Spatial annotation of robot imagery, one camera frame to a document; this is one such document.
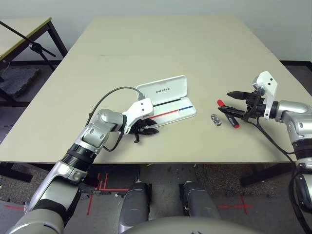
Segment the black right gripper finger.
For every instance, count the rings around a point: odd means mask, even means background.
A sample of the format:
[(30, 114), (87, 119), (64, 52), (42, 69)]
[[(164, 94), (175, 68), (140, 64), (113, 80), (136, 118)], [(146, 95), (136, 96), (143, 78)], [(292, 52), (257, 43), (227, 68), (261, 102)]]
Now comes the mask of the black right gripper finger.
[(234, 99), (247, 99), (248, 98), (248, 93), (242, 92), (242, 91), (228, 92), (227, 95)]
[(229, 106), (219, 106), (218, 109), (225, 113), (225, 114), (229, 114), (232, 115), (234, 117), (244, 117), (244, 111), (242, 110), (238, 110), (236, 108), (233, 107), (229, 107)]

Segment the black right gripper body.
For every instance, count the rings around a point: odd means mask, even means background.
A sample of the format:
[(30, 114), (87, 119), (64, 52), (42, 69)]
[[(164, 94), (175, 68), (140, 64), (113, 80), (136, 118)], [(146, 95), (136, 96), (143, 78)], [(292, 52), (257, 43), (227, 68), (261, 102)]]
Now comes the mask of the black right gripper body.
[(264, 98), (261, 91), (254, 91), (251, 93), (244, 93), (244, 99), (246, 100), (247, 109), (242, 118), (244, 121), (249, 120), (250, 118), (263, 117), (266, 105), (263, 104)]

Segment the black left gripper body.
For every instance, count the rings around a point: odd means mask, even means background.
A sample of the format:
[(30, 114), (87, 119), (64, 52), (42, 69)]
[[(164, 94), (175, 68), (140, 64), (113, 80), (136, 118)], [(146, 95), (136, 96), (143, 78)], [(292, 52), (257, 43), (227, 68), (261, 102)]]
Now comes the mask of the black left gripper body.
[(134, 143), (139, 143), (139, 135), (147, 135), (147, 120), (138, 120), (130, 129), (129, 134), (135, 136)]

